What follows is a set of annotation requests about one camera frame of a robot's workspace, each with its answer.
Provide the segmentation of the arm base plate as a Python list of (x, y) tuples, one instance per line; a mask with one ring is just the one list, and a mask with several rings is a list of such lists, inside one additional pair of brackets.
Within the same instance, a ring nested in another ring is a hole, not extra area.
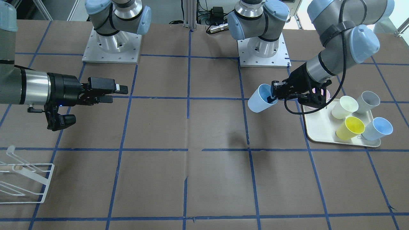
[(267, 42), (259, 37), (237, 41), (241, 67), (290, 67), (291, 61), (283, 34), (278, 40)]
[(113, 36), (91, 31), (82, 61), (100, 64), (137, 64), (142, 35), (120, 31)]

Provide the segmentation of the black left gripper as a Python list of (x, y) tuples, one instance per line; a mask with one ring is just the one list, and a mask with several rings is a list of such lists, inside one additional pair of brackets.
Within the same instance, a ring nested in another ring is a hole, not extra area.
[(304, 63), (291, 72), (286, 80), (272, 81), (270, 103), (297, 98), (298, 102), (304, 106), (322, 109), (328, 95), (326, 87), (331, 83), (331, 80), (326, 80), (324, 83), (313, 80), (308, 73), (307, 63)]

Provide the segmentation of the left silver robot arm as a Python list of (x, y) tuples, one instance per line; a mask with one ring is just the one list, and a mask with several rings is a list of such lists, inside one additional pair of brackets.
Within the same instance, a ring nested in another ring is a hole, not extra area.
[[(323, 109), (331, 79), (344, 78), (348, 68), (379, 51), (380, 42), (368, 25), (387, 19), (394, 7), (393, 0), (313, 0), (308, 16), (324, 49), (286, 80), (259, 86), (248, 100), (250, 110), (258, 113), (279, 100), (294, 98), (315, 111)], [(288, 16), (289, 8), (282, 1), (241, 0), (228, 14), (229, 31), (237, 41), (255, 41), (254, 54), (260, 56), (260, 45), (278, 45)]]

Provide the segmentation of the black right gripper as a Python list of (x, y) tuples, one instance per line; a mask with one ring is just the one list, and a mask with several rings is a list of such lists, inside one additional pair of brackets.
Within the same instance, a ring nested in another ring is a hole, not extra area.
[(114, 79), (89, 77), (87, 83), (80, 83), (77, 77), (64, 74), (48, 74), (50, 98), (44, 106), (47, 129), (58, 131), (76, 123), (73, 114), (62, 115), (62, 106), (92, 106), (99, 103), (113, 103), (111, 94), (128, 94), (126, 85), (116, 84)]

